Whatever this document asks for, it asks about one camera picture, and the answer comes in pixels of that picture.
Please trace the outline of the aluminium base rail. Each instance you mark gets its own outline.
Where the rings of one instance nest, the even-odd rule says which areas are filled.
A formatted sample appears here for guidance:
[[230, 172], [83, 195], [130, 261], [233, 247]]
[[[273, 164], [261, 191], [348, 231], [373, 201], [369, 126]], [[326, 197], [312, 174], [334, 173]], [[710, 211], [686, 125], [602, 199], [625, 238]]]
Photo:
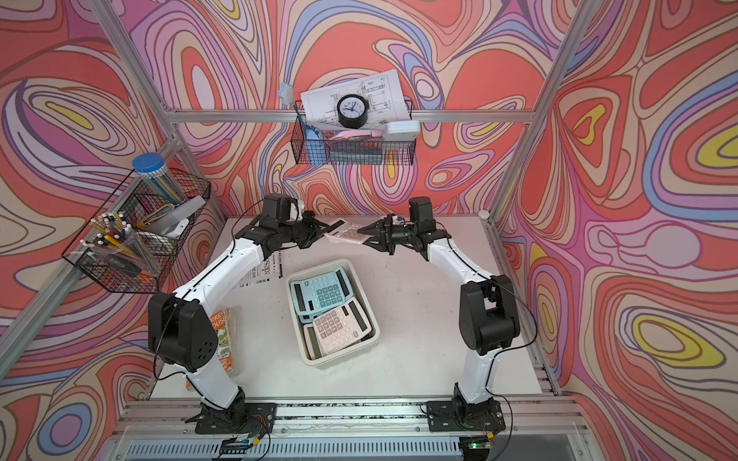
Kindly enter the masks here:
[[237, 433], [199, 433], [195, 399], [127, 405], [100, 460], [602, 460], [571, 398], [502, 399], [500, 433], [442, 419], [431, 398], [253, 399], [261, 418]]

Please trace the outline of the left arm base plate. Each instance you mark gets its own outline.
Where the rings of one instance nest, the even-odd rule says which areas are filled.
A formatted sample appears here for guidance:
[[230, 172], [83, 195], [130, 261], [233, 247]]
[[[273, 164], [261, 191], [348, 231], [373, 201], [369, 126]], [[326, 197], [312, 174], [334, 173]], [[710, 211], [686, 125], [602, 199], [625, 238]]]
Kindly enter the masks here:
[[235, 403], [228, 409], [202, 403], [195, 432], [201, 435], [270, 433], [277, 409], [276, 403]]

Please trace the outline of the pink calculator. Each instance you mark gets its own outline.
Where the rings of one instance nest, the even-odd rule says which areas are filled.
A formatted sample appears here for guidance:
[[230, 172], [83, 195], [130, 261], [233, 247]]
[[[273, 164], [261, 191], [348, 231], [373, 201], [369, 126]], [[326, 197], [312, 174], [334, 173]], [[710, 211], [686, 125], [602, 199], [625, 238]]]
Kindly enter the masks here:
[[305, 344], [307, 348], [307, 356], [310, 360], [317, 360], [323, 356], [320, 344], [315, 334], [313, 324], [305, 324], [303, 326]]
[[357, 298], [318, 316], [312, 324], [323, 355], [342, 351], [374, 332]]
[[344, 222], [335, 230], [327, 232], [326, 238], [332, 242], [362, 245], [370, 236], [359, 232], [361, 228], [362, 225], [359, 223]]

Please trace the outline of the black round clock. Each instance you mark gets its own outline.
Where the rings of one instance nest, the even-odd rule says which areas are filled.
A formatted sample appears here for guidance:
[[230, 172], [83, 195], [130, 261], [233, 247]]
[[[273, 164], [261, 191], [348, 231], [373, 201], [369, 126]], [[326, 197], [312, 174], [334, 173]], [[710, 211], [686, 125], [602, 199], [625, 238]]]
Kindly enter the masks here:
[[336, 106], [338, 123], [346, 129], [359, 130], [368, 120], [368, 102], [359, 94], [347, 94]]

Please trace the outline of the white paper drawing sheet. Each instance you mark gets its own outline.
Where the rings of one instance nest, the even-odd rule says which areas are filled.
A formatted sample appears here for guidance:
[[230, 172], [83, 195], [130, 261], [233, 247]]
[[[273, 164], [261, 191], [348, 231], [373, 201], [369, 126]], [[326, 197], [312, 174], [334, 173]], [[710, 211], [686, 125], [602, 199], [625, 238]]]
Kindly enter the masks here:
[[411, 119], [396, 70], [301, 93], [305, 121], [322, 131], [380, 130]]

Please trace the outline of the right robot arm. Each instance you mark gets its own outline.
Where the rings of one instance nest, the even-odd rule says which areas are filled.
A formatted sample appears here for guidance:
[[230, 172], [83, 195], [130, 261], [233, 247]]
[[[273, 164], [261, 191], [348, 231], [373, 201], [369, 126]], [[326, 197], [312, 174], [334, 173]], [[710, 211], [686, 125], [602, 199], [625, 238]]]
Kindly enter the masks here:
[[474, 263], [434, 218], [428, 197], [409, 200], [409, 219], [390, 214], [359, 229], [364, 244], [394, 255], [399, 247], [415, 251], [459, 285], [459, 333], [467, 347], [461, 379], [455, 384], [449, 410], [426, 404], [429, 422], [453, 421], [463, 430], [505, 430], [501, 397], [492, 391], [500, 368], [499, 355], [520, 335], [517, 299], [510, 278], [495, 276]]

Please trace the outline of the clear cup of pencils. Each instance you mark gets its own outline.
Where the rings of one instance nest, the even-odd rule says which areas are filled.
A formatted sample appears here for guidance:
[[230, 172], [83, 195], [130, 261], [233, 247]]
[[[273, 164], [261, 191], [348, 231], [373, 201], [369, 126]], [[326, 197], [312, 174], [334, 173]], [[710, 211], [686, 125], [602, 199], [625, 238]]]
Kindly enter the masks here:
[[80, 241], [85, 255], [131, 279], [149, 280], [161, 274], [159, 261], [133, 226], [119, 214], [102, 213], [88, 224], [94, 233]]

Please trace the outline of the white plastic storage box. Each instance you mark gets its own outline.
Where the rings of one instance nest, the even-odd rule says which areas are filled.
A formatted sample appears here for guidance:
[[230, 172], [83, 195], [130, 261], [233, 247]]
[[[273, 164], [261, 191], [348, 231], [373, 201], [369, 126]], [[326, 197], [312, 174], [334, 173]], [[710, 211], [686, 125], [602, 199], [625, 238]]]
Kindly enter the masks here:
[[347, 259], [288, 277], [288, 304], [303, 361], [326, 369], [377, 346], [381, 329]]

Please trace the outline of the white stapler in basket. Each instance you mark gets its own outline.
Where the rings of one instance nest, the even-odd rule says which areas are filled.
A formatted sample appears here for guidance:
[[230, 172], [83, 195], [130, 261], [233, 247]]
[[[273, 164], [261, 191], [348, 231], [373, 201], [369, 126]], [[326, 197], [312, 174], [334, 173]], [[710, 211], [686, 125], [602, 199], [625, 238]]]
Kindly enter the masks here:
[[200, 195], [178, 205], [166, 204], [159, 211], [140, 222], [140, 228], [158, 235], [181, 234], [191, 215], [199, 211], [206, 201]]

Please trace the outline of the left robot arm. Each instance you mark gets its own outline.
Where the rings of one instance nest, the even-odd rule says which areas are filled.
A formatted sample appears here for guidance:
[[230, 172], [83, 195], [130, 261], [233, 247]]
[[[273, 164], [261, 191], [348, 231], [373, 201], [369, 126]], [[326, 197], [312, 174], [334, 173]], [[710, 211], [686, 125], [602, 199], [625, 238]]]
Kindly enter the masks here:
[[269, 194], [259, 203], [261, 213], [233, 232], [232, 243], [215, 262], [174, 292], [154, 294], [148, 303], [148, 346], [155, 359], [184, 374], [201, 395], [204, 410], [232, 425], [246, 418], [243, 391], [216, 357], [211, 315], [236, 283], [272, 254], [289, 246], [307, 249], [344, 224], [323, 222], [284, 194]]

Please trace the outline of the blue lid pencil jar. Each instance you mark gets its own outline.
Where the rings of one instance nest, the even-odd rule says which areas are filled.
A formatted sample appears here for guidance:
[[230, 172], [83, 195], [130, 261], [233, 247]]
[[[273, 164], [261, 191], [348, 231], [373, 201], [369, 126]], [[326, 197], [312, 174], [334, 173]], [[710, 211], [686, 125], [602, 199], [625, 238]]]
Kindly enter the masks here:
[[186, 194], [174, 179], [165, 160], [158, 153], [145, 153], [132, 161], [134, 171], [167, 204], [178, 206], [186, 201]]

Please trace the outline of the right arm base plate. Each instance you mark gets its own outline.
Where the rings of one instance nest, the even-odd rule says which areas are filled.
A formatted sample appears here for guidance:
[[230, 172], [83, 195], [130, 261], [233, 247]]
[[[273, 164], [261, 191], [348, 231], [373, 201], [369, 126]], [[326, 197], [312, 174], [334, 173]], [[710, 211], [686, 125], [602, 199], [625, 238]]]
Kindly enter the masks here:
[[497, 435], [507, 429], [501, 405], [494, 399], [484, 403], [427, 401], [425, 414], [430, 432], [481, 431]]

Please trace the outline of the pink calculator back top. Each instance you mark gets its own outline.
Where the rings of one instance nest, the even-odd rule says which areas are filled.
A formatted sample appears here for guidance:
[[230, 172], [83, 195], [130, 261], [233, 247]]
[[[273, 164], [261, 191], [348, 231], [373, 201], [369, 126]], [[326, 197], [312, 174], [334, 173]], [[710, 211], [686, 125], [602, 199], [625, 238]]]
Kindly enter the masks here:
[[327, 232], [326, 238], [332, 242], [362, 245], [370, 236], [359, 232], [361, 228], [362, 225], [359, 223], [344, 222], [335, 230]]

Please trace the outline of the orange paperback book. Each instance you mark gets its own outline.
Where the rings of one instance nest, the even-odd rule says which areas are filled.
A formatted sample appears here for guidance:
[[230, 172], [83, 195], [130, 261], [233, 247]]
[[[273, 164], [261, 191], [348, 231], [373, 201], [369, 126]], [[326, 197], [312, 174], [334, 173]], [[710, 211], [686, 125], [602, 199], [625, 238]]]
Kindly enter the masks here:
[[236, 363], [236, 341], [234, 341], [233, 330], [236, 321], [233, 319], [232, 311], [229, 308], [223, 308], [209, 317], [211, 325], [217, 336], [217, 347], [215, 356], [218, 358], [223, 369], [229, 376], [235, 376], [238, 373], [238, 363]]

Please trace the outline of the light blue calculator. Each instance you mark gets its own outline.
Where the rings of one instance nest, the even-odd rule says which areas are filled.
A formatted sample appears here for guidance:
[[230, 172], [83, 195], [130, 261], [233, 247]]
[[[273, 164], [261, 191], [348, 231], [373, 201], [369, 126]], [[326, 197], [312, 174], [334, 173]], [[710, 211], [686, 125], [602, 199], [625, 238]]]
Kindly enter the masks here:
[[342, 267], [288, 284], [297, 319], [302, 324], [341, 307], [354, 297], [353, 286]]

